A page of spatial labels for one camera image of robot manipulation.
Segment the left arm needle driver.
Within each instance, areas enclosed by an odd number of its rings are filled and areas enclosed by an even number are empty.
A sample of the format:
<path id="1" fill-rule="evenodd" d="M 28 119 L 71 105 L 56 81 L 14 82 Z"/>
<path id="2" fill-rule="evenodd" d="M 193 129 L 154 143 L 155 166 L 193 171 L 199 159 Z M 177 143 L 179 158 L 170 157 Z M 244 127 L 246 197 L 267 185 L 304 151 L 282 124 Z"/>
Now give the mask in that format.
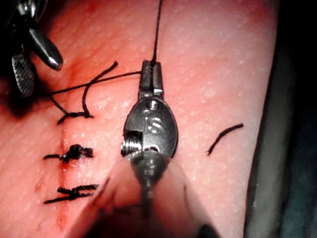
<path id="1" fill-rule="evenodd" d="M 178 145 L 175 117 L 161 95 L 139 92 L 123 128 L 121 154 L 155 150 L 173 157 Z"/>

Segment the right arm needle driver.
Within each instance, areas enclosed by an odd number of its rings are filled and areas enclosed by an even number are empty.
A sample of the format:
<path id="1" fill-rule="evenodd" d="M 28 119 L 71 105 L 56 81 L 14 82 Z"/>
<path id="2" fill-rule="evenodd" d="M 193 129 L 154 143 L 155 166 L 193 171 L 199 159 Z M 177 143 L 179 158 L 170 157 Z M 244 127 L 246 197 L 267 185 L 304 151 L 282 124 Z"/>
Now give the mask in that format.
<path id="1" fill-rule="evenodd" d="M 9 32 L 18 29 L 37 29 L 47 0 L 10 0 Z"/>

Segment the left arm needle driver jaw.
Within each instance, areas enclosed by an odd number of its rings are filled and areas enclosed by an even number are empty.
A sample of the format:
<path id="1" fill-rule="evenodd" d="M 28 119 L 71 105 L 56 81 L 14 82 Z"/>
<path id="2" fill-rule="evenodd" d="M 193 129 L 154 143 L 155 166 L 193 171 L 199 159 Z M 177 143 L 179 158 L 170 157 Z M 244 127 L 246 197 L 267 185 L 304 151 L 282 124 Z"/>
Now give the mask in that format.
<path id="1" fill-rule="evenodd" d="M 139 83 L 140 91 L 150 91 L 151 90 L 151 76 L 152 76 L 152 66 L 151 61 L 144 60 L 142 62 L 141 78 Z"/>
<path id="2" fill-rule="evenodd" d="M 163 79 L 160 62 L 156 62 L 153 67 L 152 86 L 154 94 L 163 94 Z"/>

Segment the right arm needle driver jaw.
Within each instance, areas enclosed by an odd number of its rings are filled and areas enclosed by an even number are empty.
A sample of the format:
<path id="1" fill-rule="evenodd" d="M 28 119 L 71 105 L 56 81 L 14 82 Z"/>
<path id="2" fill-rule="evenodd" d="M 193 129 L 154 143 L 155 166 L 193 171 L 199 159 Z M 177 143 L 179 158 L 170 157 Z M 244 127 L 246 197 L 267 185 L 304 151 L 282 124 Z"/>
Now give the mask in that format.
<path id="1" fill-rule="evenodd" d="M 11 58 L 13 74 L 22 97 L 29 97 L 34 90 L 33 64 L 25 53 Z"/>
<path id="2" fill-rule="evenodd" d="M 40 30 L 28 30 L 28 44 L 36 55 L 50 68 L 60 71 L 63 58 L 56 45 Z"/>

